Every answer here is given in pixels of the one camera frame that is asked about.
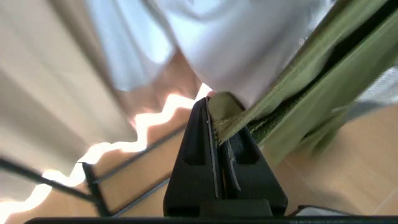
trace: olive green fabric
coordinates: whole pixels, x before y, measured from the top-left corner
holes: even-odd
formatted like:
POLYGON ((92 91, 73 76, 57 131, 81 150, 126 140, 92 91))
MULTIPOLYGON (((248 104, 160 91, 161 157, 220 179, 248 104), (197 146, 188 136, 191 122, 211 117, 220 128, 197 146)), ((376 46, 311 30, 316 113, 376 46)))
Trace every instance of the olive green fabric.
POLYGON ((218 144, 248 125, 271 164, 298 147, 325 147, 351 102, 397 58, 396 11, 369 35, 355 32, 386 2, 337 1, 280 79, 248 110, 227 93, 212 97, 209 110, 218 144), (349 40, 358 38, 345 52, 349 40))

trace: black metal rack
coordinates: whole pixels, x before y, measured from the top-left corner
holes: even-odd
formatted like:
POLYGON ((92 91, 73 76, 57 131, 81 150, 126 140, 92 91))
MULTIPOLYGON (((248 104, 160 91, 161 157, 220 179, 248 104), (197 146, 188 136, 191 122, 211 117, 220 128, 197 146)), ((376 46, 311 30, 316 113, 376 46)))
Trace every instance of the black metal rack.
POLYGON ((97 177, 93 166, 90 164, 87 164, 85 162, 82 163, 83 170, 86 176, 86 183, 88 186, 88 189, 90 190, 90 194, 83 193, 77 189, 74 189, 73 187, 68 187, 66 185, 60 184, 56 181, 46 179, 42 177, 38 172, 31 170, 27 167, 24 167, 20 164, 16 164, 15 162, 11 162, 3 157, 0 157, 0 168, 4 169, 8 172, 23 176, 33 182, 39 183, 39 184, 47 184, 57 190, 60 190, 66 194, 78 197, 80 199, 86 200, 88 202, 91 202, 94 204, 96 207, 98 214, 101 217, 118 217, 122 213, 128 211, 130 208, 133 206, 137 205, 139 202, 143 201, 145 198, 156 192, 159 188, 163 187, 165 184, 169 182, 170 175, 168 175, 166 178, 160 180, 158 183, 154 185, 151 189, 148 191, 144 192, 142 195, 138 196, 137 198, 133 199, 131 202, 127 203, 126 205, 123 205, 121 208, 117 209, 116 211, 110 211, 105 198, 103 197, 103 194, 101 193, 101 187, 100 183, 110 177, 112 177, 114 174, 119 172, 120 170, 126 168, 127 166, 131 165, 133 162, 137 161, 140 159, 142 156, 147 154, 148 152, 151 152, 154 150, 157 146, 161 145, 162 143, 166 142, 168 139, 172 138, 179 132, 183 131, 186 127, 186 124, 183 126, 177 128, 175 131, 172 131, 170 134, 166 135, 162 139, 158 140, 155 142, 153 145, 150 145, 147 147, 144 151, 142 151, 139 154, 133 155, 130 157, 128 160, 124 161, 123 163, 119 164, 118 166, 114 167, 113 169, 109 170, 107 173, 103 174, 102 176, 97 177))

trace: tiled floor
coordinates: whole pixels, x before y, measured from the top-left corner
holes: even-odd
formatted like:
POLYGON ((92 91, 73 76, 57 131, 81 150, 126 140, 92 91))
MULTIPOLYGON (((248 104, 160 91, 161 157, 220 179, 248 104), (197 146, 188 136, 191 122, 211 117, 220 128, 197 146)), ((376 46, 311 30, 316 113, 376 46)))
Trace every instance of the tiled floor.
MULTIPOLYGON (((310 204, 366 215, 398 215, 398 106, 363 116, 342 127, 331 146, 318 155, 299 151, 289 155, 275 169, 289 198, 288 212, 310 204)), ((165 135, 188 119, 189 111, 176 113, 170 123, 153 127, 149 136, 165 135)), ((167 175, 173 167, 183 133, 163 143, 117 175, 101 188, 114 209, 143 193, 167 175)), ((99 174, 131 154, 109 152, 95 166, 99 174)), ((162 216, 167 186, 142 201, 123 216, 162 216)), ((93 206, 52 191, 37 208, 12 215, 7 223, 22 223, 40 216, 95 216, 93 206)))

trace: beige curtain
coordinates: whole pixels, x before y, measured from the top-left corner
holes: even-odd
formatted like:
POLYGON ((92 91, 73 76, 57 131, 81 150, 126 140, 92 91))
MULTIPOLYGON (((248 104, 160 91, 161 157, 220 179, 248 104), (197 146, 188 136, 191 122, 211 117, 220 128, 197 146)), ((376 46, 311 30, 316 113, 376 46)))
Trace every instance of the beige curtain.
MULTIPOLYGON (((90 146, 137 141, 137 114, 161 112, 171 93, 194 98, 199 85, 176 54, 150 84, 114 90, 83 1, 0 1, 1 157, 69 175, 90 146)), ((0 202, 34 187, 3 170, 0 181, 0 202)))

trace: black metal bar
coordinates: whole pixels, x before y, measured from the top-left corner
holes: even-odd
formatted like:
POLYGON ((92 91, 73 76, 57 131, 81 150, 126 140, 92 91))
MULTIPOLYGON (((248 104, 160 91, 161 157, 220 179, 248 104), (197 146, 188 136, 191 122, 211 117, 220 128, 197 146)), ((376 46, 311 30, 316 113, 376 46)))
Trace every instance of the black metal bar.
POLYGON ((83 170, 86 175, 86 181, 88 188, 91 194, 95 197, 94 205, 97 208, 97 211, 101 217, 110 217, 112 216, 111 212, 109 211, 108 207, 106 206, 105 199, 101 193, 101 190, 98 184, 95 182, 96 177, 94 174, 94 170, 92 166, 88 163, 82 163, 83 170))
POLYGON ((151 146, 147 147, 144 151, 142 151, 141 153, 139 153, 138 155, 134 155, 132 156, 130 159, 124 161, 122 164, 116 166, 115 168, 113 168, 112 170, 108 171, 107 173, 103 174, 101 177, 98 177, 95 180, 95 183, 99 184, 102 181, 110 178, 111 176, 113 176, 115 173, 117 173, 119 170, 126 168, 128 165, 130 165, 131 163, 133 163, 134 161, 138 160, 139 158, 141 158, 143 155, 147 154, 148 152, 150 152, 151 150, 155 149, 157 146, 161 145, 162 143, 166 142, 167 140, 169 140, 171 137, 175 136, 176 134, 178 134, 179 132, 181 132, 182 130, 185 129, 185 127, 187 127, 187 124, 184 124, 183 126, 177 128, 176 130, 172 131, 170 134, 166 135, 164 138, 162 138, 161 140, 155 142, 154 144, 152 144, 151 146))
POLYGON ((143 201, 145 198, 149 197, 150 195, 155 193, 157 190, 159 190, 161 187, 163 187, 164 185, 168 184, 169 180, 170 180, 170 176, 168 175, 165 179, 160 181, 155 187, 149 189, 148 191, 146 191, 145 193, 140 195, 138 198, 135 198, 132 202, 130 202, 127 205, 123 206, 123 208, 120 208, 117 212, 114 213, 113 217, 118 217, 122 213, 128 211, 130 208, 136 206, 138 203, 143 201))
POLYGON ((68 193, 70 195, 81 198, 83 200, 87 200, 90 202, 96 201, 95 198, 92 197, 91 195, 84 194, 83 192, 80 192, 79 190, 73 189, 71 187, 67 187, 63 184, 56 182, 56 181, 48 180, 47 178, 42 177, 38 172, 32 171, 29 168, 26 168, 19 164, 7 161, 7 160, 3 159, 2 157, 0 157, 0 168, 6 169, 9 172, 15 173, 17 175, 21 175, 25 178, 33 180, 36 183, 47 184, 57 190, 68 193))

